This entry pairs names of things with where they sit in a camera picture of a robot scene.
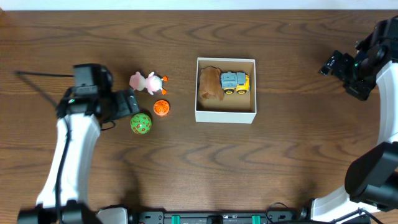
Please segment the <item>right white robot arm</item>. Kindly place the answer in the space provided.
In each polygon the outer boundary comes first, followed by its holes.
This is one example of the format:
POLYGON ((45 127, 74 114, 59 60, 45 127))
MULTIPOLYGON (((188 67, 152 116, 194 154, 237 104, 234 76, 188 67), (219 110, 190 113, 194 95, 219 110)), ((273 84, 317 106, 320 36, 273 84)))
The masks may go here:
POLYGON ((380 123, 377 144, 349 166, 345 183, 332 193, 316 198, 301 212, 302 220, 343 223, 360 215, 397 208, 397 52, 377 45, 355 56, 336 50, 320 69, 333 74, 346 91, 367 100, 379 89, 380 123))

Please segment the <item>green patterned ball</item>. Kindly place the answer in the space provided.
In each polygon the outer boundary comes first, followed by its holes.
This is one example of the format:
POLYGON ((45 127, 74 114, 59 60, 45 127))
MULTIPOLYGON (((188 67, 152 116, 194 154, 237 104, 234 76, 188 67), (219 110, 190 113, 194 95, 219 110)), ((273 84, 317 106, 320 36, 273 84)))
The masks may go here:
POLYGON ((131 118, 130 125, 134 133, 146 134, 152 128, 152 119, 145 113, 138 113, 131 118))

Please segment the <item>brown plush toy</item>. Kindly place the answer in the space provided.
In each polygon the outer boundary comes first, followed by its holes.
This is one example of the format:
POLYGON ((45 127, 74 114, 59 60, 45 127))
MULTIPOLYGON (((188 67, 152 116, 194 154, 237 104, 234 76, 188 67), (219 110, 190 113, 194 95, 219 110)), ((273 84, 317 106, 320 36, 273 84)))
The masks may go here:
POLYGON ((219 68, 209 66, 201 70, 198 87, 198 96, 201 100, 223 100, 224 91, 220 78, 219 68))

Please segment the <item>yellow grey toy truck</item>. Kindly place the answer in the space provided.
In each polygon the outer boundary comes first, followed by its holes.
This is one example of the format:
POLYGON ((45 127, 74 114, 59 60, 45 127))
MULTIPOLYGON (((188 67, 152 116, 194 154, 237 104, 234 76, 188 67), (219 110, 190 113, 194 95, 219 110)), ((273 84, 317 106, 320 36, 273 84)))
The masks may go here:
POLYGON ((250 90, 249 75, 244 72, 226 72, 220 77, 221 87, 226 95, 244 95, 250 90))

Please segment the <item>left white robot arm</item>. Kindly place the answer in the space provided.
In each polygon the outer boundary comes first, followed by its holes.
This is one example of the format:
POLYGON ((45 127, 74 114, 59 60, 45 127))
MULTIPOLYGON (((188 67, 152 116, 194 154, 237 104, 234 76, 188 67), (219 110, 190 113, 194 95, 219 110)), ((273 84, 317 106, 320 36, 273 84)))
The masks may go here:
POLYGON ((21 210, 18 223, 135 223, 123 205, 98 212, 88 206, 88 176, 103 123, 139 112, 132 89, 79 94, 69 88, 56 107, 57 144, 36 206, 21 210))

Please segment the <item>pink white duck toy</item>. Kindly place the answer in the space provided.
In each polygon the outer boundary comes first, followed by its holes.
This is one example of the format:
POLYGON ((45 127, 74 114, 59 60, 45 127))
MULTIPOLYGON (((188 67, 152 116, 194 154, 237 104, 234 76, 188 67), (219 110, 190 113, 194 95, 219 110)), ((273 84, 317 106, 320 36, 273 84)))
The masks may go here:
POLYGON ((150 95, 155 92, 161 91, 163 95, 167 94, 167 90, 163 88, 163 82, 167 82, 169 79, 167 76, 160 78, 155 72, 148 74, 147 78, 141 75, 140 72, 136 72, 130 77, 129 86, 133 90, 142 91, 146 89, 150 95))

